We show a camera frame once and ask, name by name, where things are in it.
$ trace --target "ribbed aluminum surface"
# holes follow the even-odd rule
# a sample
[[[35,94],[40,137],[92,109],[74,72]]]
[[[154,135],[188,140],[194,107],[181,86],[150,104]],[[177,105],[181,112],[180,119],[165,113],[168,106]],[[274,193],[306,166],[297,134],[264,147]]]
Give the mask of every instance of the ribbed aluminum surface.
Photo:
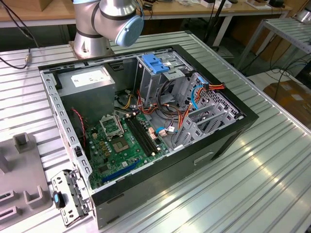
[[[310,131],[273,106],[267,97],[195,36],[185,32],[141,36],[115,53],[179,44],[259,115],[219,159],[120,217],[101,232],[303,232],[311,223]],[[33,64],[15,70],[0,63],[0,140],[34,133],[49,182],[71,168],[36,66],[74,60],[67,45],[33,50]],[[0,54],[23,64],[25,50]],[[71,228],[53,206],[4,233],[97,232],[91,216]]]
[[[304,52],[311,52],[311,25],[303,24],[294,18],[276,18],[266,19],[264,26]]]

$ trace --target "open computer tower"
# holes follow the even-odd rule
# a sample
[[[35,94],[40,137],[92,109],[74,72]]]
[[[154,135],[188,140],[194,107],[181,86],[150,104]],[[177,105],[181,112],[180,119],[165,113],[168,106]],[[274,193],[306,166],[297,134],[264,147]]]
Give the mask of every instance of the open computer tower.
[[[66,226],[98,228],[221,156],[258,116],[180,46],[40,67],[73,170],[52,179]]]

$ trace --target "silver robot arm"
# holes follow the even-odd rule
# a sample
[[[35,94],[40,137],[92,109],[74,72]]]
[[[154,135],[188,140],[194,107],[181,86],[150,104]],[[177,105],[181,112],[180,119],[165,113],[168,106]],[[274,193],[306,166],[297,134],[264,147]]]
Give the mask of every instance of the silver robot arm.
[[[81,58],[110,54],[109,40],[128,47],[139,37],[143,18],[135,0],[74,0],[77,34],[74,50]]]

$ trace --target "workbench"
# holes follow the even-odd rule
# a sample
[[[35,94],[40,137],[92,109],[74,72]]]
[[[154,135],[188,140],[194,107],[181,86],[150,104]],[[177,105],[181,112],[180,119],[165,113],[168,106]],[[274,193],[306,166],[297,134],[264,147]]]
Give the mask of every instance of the workbench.
[[[74,8],[71,0],[53,0],[43,12],[34,12],[12,7],[12,10],[25,22],[27,26],[46,26],[75,24]],[[285,18],[291,11],[291,7],[257,10],[248,5],[244,0],[232,4],[231,8],[224,8],[220,17],[225,17],[213,46],[219,46],[233,16],[255,16],[255,15],[280,15]],[[171,19],[171,18],[195,18],[210,17],[212,7],[206,8],[200,4],[184,6],[173,0],[173,2],[155,2],[151,12],[144,10],[145,20]],[[0,9],[0,28],[15,27],[4,9]]]
[[[244,63],[245,58],[247,57],[248,53],[252,49],[254,43],[257,41],[264,28],[269,29],[270,33],[257,51],[257,54],[260,53],[268,45],[269,41],[275,35],[282,37],[296,47],[288,56],[289,59],[287,60],[287,62],[285,62],[283,67],[286,67],[289,64],[289,62],[294,58],[298,50],[302,50],[305,53],[311,53],[311,25],[303,24],[294,18],[264,19],[257,27],[252,38],[249,40],[247,46],[241,54],[237,69],[239,69]]]
[[[181,45],[259,119],[212,163],[121,216],[101,232],[304,232],[311,223],[311,132],[253,86],[230,64],[186,32],[141,36],[115,53]],[[14,65],[27,50],[2,52]],[[68,45],[33,49],[33,63],[16,70],[0,63],[0,140],[21,132],[35,135],[51,193],[51,177],[71,169],[37,66],[72,61]],[[87,216],[69,229],[55,205],[3,230],[97,232]]]

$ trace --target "motherboard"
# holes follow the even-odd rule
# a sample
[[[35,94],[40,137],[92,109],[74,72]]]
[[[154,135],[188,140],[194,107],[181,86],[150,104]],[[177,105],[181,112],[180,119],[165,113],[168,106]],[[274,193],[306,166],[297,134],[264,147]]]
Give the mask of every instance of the motherboard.
[[[169,153],[144,114],[115,119],[110,117],[104,124],[101,122],[86,130],[93,170],[89,179],[92,189]],[[123,135],[111,137],[110,133],[119,127]]]

